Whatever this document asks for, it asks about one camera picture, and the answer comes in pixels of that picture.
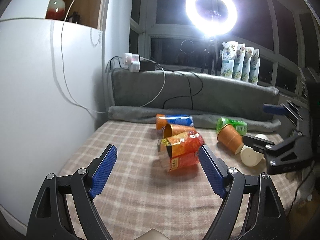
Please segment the white plastic cup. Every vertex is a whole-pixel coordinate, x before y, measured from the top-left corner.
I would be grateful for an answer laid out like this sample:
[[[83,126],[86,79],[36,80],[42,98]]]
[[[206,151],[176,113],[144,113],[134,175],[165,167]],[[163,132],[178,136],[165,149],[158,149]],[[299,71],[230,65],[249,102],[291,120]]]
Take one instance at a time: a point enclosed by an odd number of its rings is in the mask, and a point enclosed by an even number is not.
[[[240,151],[240,159],[244,165],[248,167],[254,167],[264,159],[264,155],[256,152],[251,147],[243,146]]]

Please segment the orange paper cup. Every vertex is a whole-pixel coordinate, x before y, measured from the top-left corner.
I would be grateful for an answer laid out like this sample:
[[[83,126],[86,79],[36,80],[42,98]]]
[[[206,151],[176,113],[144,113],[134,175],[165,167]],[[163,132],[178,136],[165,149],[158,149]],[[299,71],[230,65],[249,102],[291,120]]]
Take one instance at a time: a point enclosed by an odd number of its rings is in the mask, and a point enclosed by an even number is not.
[[[244,146],[242,136],[231,124],[226,124],[217,134],[217,140],[233,154],[238,154]]]

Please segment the orange tube cup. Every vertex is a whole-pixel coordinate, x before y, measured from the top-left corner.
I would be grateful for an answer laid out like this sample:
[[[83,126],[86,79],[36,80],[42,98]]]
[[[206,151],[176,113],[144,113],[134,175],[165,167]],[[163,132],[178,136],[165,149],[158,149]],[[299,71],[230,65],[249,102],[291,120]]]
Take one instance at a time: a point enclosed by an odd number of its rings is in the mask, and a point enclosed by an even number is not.
[[[184,126],[177,124],[166,124],[163,130],[163,138],[172,137],[183,132],[196,131],[192,126]]]

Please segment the green can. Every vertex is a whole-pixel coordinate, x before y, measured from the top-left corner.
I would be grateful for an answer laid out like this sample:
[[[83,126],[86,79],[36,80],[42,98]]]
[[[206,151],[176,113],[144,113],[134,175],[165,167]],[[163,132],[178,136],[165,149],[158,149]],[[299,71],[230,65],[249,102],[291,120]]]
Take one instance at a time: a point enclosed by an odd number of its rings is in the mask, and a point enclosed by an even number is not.
[[[216,132],[219,133],[223,126],[231,124],[233,128],[241,135],[244,136],[248,130],[248,124],[242,120],[234,120],[230,118],[221,117],[216,123]]]

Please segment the white refill pouch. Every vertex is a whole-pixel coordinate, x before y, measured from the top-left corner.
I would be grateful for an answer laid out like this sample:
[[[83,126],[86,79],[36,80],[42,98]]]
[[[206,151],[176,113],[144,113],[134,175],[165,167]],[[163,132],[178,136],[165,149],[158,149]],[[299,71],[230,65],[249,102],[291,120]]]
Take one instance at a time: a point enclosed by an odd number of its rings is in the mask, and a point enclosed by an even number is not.
[[[222,45],[223,45],[223,51],[222,51],[221,76],[231,79],[233,74],[234,60],[236,57],[238,42],[227,41],[227,42],[223,42]]]
[[[250,72],[250,65],[251,65],[251,58],[253,56],[253,47],[245,47],[245,57],[242,67],[242,75],[241,81],[248,82],[249,80],[249,72]]]
[[[251,58],[250,72],[249,72],[249,83],[258,84],[259,79],[259,69],[260,69],[260,50],[253,50],[253,55]]]
[[[234,67],[233,67],[233,74],[232,74],[233,79],[241,80],[245,52],[246,52],[245,44],[244,43],[238,44],[238,47],[236,49],[236,56],[234,59]]]

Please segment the orange snack bag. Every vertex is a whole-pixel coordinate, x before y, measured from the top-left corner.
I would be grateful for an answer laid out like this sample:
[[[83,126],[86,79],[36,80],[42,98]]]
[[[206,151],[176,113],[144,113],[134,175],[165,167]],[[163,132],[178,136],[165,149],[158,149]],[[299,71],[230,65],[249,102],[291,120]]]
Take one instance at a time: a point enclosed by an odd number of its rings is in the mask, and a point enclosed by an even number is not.
[[[162,167],[171,172],[199,163],[199,148],[205,144],[197,131],[187,131],[161,139],[158,156]]]

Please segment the grey sofa back cushion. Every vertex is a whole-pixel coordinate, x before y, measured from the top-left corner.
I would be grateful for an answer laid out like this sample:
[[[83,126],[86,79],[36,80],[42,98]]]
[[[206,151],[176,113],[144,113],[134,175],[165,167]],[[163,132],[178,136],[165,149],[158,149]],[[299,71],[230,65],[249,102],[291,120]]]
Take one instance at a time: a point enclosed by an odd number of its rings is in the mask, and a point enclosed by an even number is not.
[[[117,68],[111,81],[116,106],[194,110],[256,121],[272,119],[263,104],[276,105],[280,97],[275,87],[191,72]]]

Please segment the plaid pink table mat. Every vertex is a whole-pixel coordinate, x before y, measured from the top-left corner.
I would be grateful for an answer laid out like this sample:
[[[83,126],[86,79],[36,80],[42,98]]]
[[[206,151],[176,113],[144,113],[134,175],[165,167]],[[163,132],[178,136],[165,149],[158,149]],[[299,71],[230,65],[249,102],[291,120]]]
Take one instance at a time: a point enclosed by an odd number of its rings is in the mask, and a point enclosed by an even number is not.
[[[221,205],[201,165],[167,172],[157,152],[161,138],[153,124],[108,121],[68,159],[70,175],[100,156],[118,150],[103,192],[94,199],[114,239],[135,239],[156,229],[169,239],[203,239]]]

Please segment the black tripod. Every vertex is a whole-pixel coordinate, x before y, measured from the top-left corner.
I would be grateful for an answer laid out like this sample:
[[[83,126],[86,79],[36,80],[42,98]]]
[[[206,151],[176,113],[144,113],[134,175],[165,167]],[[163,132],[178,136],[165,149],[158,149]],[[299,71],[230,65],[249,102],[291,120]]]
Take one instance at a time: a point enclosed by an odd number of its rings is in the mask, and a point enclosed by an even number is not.
[[[207,68],[209,75],[218,76],[218,52],[217,38],[209,38],[206,41],[206,46],[204,49],[204,63],[201,66],[200,73],[204,73],[204,70]]]

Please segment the blue orange snack can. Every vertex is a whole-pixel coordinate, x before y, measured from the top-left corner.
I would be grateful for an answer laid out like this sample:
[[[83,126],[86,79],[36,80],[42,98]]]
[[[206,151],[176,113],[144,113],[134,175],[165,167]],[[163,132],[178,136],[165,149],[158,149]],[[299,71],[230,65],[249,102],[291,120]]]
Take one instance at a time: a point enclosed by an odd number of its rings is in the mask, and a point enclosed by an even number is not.
[[[162,130],[167,124],[194,127],[193,117],[189,115],[156,115],[156,129]]]

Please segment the black power adapter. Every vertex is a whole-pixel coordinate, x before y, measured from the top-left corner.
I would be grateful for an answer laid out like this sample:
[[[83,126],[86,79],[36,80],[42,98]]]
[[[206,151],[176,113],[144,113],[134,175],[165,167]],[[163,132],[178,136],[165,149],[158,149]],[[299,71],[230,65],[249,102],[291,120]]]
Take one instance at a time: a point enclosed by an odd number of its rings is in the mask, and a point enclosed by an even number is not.
[[[156,69],[156,63],[150,60],[140,61],[140,72],[154,71]]]

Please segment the white power strip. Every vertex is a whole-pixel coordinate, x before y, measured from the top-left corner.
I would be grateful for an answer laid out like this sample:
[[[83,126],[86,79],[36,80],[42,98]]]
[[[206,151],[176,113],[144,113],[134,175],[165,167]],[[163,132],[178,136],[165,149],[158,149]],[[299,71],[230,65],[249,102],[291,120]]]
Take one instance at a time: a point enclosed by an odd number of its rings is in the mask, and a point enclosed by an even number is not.
[[[140,71],[140,56],[133,53],[125,53],[123,55],[123,64],[128,66],[129,71],[137,73]]]

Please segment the small dark jar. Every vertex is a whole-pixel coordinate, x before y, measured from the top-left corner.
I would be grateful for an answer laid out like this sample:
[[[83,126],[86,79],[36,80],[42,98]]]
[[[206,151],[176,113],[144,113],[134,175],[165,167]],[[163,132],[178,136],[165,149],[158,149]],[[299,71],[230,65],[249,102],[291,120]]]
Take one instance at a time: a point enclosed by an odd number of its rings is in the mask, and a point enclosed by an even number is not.
[[[67,17],[66,19],[67,22],[79,24],[80,23],[80,15],[78,12],[73,12],[70,16]]]

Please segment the red white vase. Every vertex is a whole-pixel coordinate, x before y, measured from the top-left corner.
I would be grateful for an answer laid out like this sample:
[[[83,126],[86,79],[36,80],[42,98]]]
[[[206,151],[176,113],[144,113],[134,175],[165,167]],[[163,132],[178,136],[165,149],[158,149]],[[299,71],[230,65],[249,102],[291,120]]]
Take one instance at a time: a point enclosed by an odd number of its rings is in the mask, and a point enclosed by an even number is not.
[[[62,20],[65,15],[66,4],[64,0],[50,0],[46,12],[46,18],[50,20]]]

